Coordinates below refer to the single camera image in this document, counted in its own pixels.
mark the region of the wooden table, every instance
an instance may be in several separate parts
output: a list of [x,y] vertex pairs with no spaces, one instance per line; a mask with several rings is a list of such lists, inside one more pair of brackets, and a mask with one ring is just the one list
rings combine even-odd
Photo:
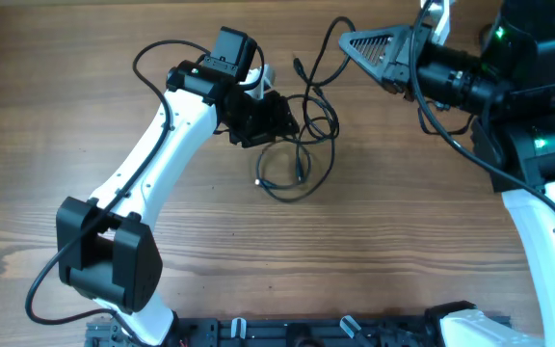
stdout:
[[[33,324],[24,298],[55,252],[60,203],[67,196],[87,198],[154,116],[158,100],[130,68],[141,48],[162,39],[212,47],[220,27],[230,26],[259,42],[281,93],[300,93],[304,85],[292,58],[300,57],[309,71],[334,17],[347,15],[358,29],[371,29],[413,22],[416,5],[327,0],[0,8],[0,346],[83,341],[85,322]],[[448,44],[476,53],[477,31],[494,19],[498,5],[456,5]],[[141,70],[163,86],[171,67],[197,55],[158,48]],[[342,57],[336,36],[318,74],[332,73]],[[322,188],[300,203],[275,202],[252,184],[259,148],[242,150],[216,136],[197,152],[154,233],[167,304],[182,317],[340,317],[419,314],[465,299],[511,315],[526,333],[542,334],[521,242],[489,177],[438,137],[422,134],[416,107],[382,91],[354,64],[326,94],[340,117],[337,161]],[[297,104],[293,110],[301,116]],[[440,117],[447,127],[465,121],[459,112]],[[467,136],[460,141],[470,146]],[[316,168],[327,165],[328,147],[313,154]],[[267,168],[271,177],[292,179],[292,147],[279,148],[275,157]],[[61,317],[94,303],[53,272],[35,306],[43,316]]]

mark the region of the green led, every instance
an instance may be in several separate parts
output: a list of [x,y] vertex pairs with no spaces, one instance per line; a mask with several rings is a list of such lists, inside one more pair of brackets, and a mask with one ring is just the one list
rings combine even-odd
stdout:
[[502,37],[505,36],[505,29],[503,27],[498,27],[498,30],[496,30],[496,36],[499,39],[502,39]]
[[543,148],[547,145],[547,141],[544,139],[537,139],[535,140],[535,147],[536,148]]

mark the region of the green light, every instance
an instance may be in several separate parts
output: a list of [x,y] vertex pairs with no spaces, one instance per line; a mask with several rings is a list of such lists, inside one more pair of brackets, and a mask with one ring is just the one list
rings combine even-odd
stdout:
[[544,139],[537,139],[535,140],[535,147],[536,148],[543,148],[547,145],[547,141]]
[[505,36],[505,29],[503,27],[498,27],[498,30],[496,30],[496,36],[499,39],[502,39],[502,37]]

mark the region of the wooden surface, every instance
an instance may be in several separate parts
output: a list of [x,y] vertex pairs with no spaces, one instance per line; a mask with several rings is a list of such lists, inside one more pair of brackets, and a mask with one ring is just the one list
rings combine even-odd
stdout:
[[[0,8],[0,346],[83,341],[84,322],[31,323],[24,298],[55,252],[60,203],[85,199],[100,185],[155,113],[157,98],[130,68],[141,48],[162,39],[210,48],[220,26],[230,26],[262,45],[280,92],[300,93],[293,55],[310,70],[334,17],[347,15],[358,29],[411,23],[416,3]],[[448,44],[476,53],[477,30],[497,8],[497,1],[460,2]],[[172,66],[197,55],[158,48],[141,70],[163,86]],[[335,37],[319,75],[341,58]],[[253,186],[259,149],[214,137],[197,152],[155,230],[167,304],[182,317],[339,317],[418,314],[465,299],[541,334],[524,251],[488,176],[423,135],[415,106],[383,92],[355,65],[326,94],[340,117],[337,160],[325,185],[301,203],[275,202]],[[448,127],[465,121],[458,112],[441,118]],[[470,146],[468,137],[460,140]],[[283,166],[292,152],[277,150],[271,177],[292,179],[291,164]],[[316,168],[327,164],[327,147],[313,153]],[[38,293],[39,314],[94,307],[56,275]]]

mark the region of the black base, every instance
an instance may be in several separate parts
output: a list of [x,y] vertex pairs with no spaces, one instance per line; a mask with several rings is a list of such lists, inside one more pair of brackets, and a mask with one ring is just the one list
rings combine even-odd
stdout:
[[[511,327],[506,316],[491,319]],[[286,347],[286,327],[293,323],[309,325],[312,335],[323,340],[326,347],[358,347],[339,327],[339,320],[259,320],[247,322],[246,339],[231,338],[231,321],[217,319],[180,319],[178,341],[168,347]],[[397,316],[357,320],[361,332],[373,346],[423,347],[436,346],[425,327],[423,316]],[[117,321],[100,318],[87,324],[85,347],[138,347],[121,332]]]

